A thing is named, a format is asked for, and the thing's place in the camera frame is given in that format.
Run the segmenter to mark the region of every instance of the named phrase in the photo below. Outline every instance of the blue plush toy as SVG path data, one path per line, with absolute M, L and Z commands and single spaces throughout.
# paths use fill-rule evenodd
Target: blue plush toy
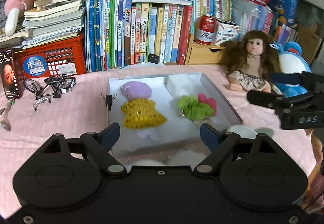
M 283 73 L 311 72 L 309 65 L 301 57 L 302 48 L 296 42 L 288 42 L 284 48 L 278 46 L 279 61 Z M 301 85 L 274 84 L 285 97 L 293 97 L 307 92 Z

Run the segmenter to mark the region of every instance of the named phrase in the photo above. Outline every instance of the model bicycle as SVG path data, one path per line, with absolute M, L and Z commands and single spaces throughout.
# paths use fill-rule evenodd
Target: model bicycle
M 44 79 L 44 82 L 46 83 L 46 86 L 42 87 L 41 84 L 35 80 L 24 80 L 24 87 L 36 95 L 36 102 L 34 103 L 35 111 L 37 111 L 37 107 L 40 103 L 45 101 L 51 103 L 51 96 L 59 99 L 61 98 L 62 93 L 71 92 L 71 88 L 76 84 L 76 78 L 63 74 L 54 78 L 46 78 Z M 52 88 L 53 93 L 43 94 L 48 86 Z

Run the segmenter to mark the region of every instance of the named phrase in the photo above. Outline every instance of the woman photo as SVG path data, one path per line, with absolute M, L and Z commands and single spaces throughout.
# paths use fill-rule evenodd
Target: woman photo
M 11 61 L 4 62 L 2 67 L 0 67 L 0 73 L 2 78 L 2 83 L 4 88 L 9 92 L 15 92 L 16 86 L 14 82 L 14 70 Z

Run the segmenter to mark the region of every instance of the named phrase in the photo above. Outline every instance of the phone case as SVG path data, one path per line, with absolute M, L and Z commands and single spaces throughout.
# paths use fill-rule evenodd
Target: phone case
M 0 50 L 0 75 L 5 96 L 8 100 L 22 97 L 19 81 L 16 79 L 14 51 L 11 47 Z

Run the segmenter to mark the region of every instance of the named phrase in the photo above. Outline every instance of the green plush toy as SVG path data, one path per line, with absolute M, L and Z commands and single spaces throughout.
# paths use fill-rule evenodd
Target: green plush toy
M 195 96 L 182 96 L 177 106 L 189 120 L 203 120 L 214 116 L 214 109 L 206 103 L 199 102 Z

